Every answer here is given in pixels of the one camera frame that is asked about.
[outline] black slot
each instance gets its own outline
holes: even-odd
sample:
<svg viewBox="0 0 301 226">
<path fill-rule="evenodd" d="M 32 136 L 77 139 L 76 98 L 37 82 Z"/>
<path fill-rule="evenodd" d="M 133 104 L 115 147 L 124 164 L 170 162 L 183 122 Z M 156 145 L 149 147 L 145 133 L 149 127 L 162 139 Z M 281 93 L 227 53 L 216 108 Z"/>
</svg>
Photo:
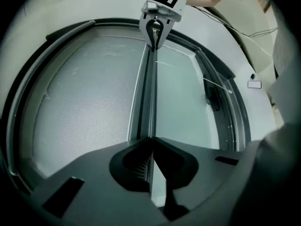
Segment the black slot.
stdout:
<svg viewBox="0 0 301 226">
<path fill-rule="evenodd" d="M 238 163 L 238 160 L 236 160 L 236 159 L 223 157 L 223 156 L 218 156 L 215 160 L 226 163 L 226 164 L 229 164 L 229 165 L 233 165 L 233 166 L 236 166 L 237 163 Z"/>
<path fill-rule="evenodd" d="M 69 178 L 47 201 L 43 208 L 49 213 L 62 218 L 75 195 L 83 186 L 84 181 L 78 178 Z"/>
</svg>

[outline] black wire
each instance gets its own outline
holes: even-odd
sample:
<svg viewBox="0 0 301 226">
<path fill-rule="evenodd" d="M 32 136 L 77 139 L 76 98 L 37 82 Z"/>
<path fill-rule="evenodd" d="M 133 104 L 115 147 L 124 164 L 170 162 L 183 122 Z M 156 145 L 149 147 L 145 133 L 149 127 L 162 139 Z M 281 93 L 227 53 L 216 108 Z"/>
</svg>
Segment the black wire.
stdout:
<svg viewBox="0 0 301 226">
<path fill-rule="evenodd" d="M 201 12 L 202 12 L 204 15 L 206 15 L 208 18 L 210 18 L 210 19 L 212 19 L 212 20 L 214 20 L 214 21 L 216 21 L 216 22 L 218 22 L 218 23 L 220 23 L 220 24 L 222 24 L 222 25 L 224 25 L 224 26 L 227 26 L 227 27 L 233 29 L 234 31 L 236 31 L 236 32 L 238 32 L 238 33 L 240 33 L 240 34 L 242 34 L 242 35 L 244 35 L 244 36 L 246 36 L 246 37 L 249 37 L 249 38 L 256 38 L 256 37 L 259 37 L 259 36 L 264 36 L 264 35 L 267 35 L 267 34 L 270 34 L 270 33 L 274 32 L 274 31 L 276 31 L 276 30 L 278 29 L 278 28 L 273 28 L 273 29 L 268 29 L 268 30 L 263 30 L 263 31 L 255 32 L 255 33 L 253 33 L 253 34 L 251 34 L 251 35 L 247 35 L 247 34 L 241 32 L 241 31 L 239 31 L 239 30 L 233 28 L 231 25 L 226 24 L 225 22 L 223 22 L 223 21 L 222 21 L 221 19 L 219 19 L 218 17 L 216 17 L 216 16 L 214 16 L 214 15 L 212 15 L 212 14 L 210 14 L 210 13 L 208 13 L 208 12 L 202 10 L 202 9 L 199 9 L 198 7 L 195 7 L 195 6 L 192 6 L 192 7 L 196 8 L 196 9 L 199 10 L 199 11 L 201 11 Z"/>
</svg>

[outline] person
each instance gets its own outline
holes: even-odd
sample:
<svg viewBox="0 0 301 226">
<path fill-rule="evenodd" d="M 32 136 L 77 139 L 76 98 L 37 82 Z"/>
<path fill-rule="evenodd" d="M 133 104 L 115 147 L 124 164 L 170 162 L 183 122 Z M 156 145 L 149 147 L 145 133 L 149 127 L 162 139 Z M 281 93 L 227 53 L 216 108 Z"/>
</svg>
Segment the person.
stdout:
<svg viewBox="0 0 301 226">
<path fill-rule="evenodd" d="M 186 5 L 196 7 L 213 7 L 222 0 L 187 0 Z M 277 74 L 280 75 L 298 54 L 297 41 L 285 25 L 282 13 L 272 4 L 276 17 L 278 32 L 275 39 L 273 59 Z"/>
</svg>

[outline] white phone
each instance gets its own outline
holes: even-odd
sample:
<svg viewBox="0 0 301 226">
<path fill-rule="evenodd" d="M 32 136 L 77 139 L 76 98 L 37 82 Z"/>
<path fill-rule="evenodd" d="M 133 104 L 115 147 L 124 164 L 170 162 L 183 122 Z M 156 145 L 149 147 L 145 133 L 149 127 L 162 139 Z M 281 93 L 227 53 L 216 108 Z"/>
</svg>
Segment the white phone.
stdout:
<svg viewBox="0 0 301 226">
<path fill-rule="evenodd" d="M 248 81 L 248 87 L 261 89 L 261 81 Z"/>
</svg>

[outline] smartphone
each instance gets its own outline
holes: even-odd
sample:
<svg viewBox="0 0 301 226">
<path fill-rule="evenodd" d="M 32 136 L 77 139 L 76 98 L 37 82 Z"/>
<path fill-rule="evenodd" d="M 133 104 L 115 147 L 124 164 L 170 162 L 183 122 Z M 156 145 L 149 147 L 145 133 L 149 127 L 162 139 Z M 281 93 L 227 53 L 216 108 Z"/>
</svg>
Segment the smartphone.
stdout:
<svg viewBox="0 0 301 226">
<path fill-rule="evenodd" d="M 248 87 L 261 89 L 261 81 L 248 81 Z"/>
</svg>

